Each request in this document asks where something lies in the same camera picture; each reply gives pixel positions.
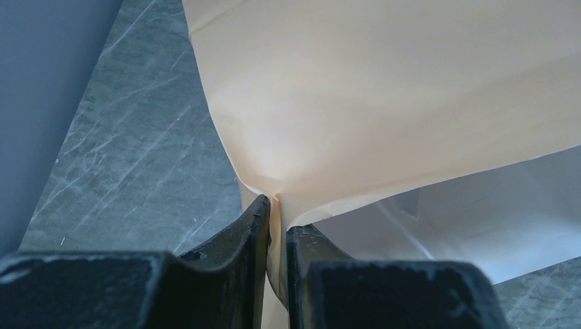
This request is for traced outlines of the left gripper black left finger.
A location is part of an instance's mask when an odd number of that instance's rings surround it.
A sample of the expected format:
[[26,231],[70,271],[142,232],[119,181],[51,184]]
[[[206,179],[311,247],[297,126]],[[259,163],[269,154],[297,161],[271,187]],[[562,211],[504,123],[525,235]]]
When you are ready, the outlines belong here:
[[2,328],[259,328],[270,203],[176,256],[19,252],[1,259]]

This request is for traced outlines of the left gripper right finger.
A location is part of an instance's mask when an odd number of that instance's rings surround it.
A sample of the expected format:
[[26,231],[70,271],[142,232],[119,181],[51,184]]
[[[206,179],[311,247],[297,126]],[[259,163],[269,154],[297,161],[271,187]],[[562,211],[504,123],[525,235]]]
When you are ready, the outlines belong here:
[[507,328],[489,279],[455,261],[355,260],[312,225],[286,233],[291,328]]

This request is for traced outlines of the brown paper bag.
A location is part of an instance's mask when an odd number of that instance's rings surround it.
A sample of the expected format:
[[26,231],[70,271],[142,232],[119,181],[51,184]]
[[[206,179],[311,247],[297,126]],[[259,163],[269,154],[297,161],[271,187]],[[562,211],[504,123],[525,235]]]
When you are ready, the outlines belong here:
[[579,1],[185,1],[243,205],[361,260],[463,260],[495,284],[580,257]]

